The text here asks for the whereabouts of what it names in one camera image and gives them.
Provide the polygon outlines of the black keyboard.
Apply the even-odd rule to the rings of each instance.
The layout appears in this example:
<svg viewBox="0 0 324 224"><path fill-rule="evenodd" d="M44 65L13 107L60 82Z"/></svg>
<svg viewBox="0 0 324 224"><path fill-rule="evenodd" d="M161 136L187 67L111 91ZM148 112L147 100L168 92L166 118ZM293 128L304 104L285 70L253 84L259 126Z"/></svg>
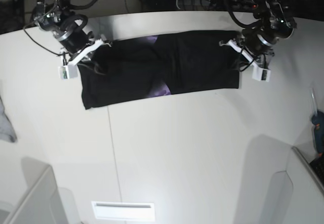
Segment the black keyboard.
<svg viewBox="0 0 324 224"><path fill-rule="evenodd" d="M314 173L320 180L322 184L324 184L324 157L321 156L317 159L314 159L310 163L311 168L313 169Z"/></svg>

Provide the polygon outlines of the grey cloth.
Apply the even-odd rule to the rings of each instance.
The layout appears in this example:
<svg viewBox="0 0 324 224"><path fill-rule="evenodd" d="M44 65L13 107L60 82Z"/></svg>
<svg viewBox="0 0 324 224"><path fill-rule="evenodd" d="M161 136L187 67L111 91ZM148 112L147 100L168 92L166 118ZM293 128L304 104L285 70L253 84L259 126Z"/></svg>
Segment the grey cloth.
<svg viewBox="0 0 324 224"><path fill-rule="evenodd" d="M1 130L1 140L9 142L9 143L15 143L17 141L17 135L15 133L15 130L8 119L6 113L5 113L5 107L3 105L3 102L1 100L0 104L0 130Z"/></svg>

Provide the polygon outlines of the blue glue gun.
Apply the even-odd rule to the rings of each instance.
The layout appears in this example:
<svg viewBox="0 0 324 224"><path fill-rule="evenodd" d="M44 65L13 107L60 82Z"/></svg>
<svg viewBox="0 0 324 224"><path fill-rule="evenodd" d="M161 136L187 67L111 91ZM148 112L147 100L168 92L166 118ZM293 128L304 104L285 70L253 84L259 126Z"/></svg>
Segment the blue glue gun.
<svg viewBox="0 0 324 224"><path fill-rule="evenodd" d="M313 144L316 152L321 156L323 155L323 111L317 107L315 92L312 87L310 89L312 116L310 121L313 125Z"/></svg>

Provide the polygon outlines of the black T-shirt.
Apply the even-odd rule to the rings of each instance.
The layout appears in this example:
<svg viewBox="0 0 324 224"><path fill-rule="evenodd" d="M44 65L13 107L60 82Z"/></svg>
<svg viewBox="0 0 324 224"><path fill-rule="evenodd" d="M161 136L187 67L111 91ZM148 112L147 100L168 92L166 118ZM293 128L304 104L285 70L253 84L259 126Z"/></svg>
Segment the black T-shirt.
<svg viewBox="0 0 324 224"><path fill-rule="evenodd" d="M79 65L85 109L150 97L237 89L236 31L197 30L115 41Z"/></svg>

